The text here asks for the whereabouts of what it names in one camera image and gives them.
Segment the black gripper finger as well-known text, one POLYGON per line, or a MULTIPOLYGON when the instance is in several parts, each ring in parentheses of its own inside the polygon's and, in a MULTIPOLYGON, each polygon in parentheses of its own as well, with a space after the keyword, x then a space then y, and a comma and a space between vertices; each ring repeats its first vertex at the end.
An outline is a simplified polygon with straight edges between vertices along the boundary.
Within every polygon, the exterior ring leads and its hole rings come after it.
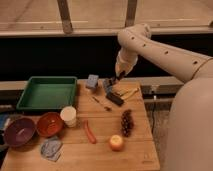
POLYGON ((120 74, 115 76, 114 81, 119 82, 121 79, 123 79, 125 77, 125 75, 126 75, 126 72, 122 71, 120 74))

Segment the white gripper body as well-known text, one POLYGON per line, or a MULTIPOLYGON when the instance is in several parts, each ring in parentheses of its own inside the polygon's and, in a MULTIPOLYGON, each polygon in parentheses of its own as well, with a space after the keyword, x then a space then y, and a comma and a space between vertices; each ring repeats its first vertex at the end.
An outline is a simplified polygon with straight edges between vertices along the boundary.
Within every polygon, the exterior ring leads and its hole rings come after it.
POLYGON ((115 64, 115 73, 116 75, 120 74, 122 71, 126 72, 128 75, 134 66, 137 64, 138 55, 134 52, 131 52, 126 49, 121 49, 118 52, 115 64))

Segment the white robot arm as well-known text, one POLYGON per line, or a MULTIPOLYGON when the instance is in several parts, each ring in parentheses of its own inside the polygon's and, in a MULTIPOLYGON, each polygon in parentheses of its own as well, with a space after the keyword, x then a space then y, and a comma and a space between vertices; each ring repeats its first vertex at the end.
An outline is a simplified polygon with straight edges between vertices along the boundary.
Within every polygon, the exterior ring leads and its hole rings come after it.
POLYGON ((147 24, 118 32, 117 78, 140 56, 183 82, 169 117, 163 171, 213 171, 213 57, 151 39, 147 24))

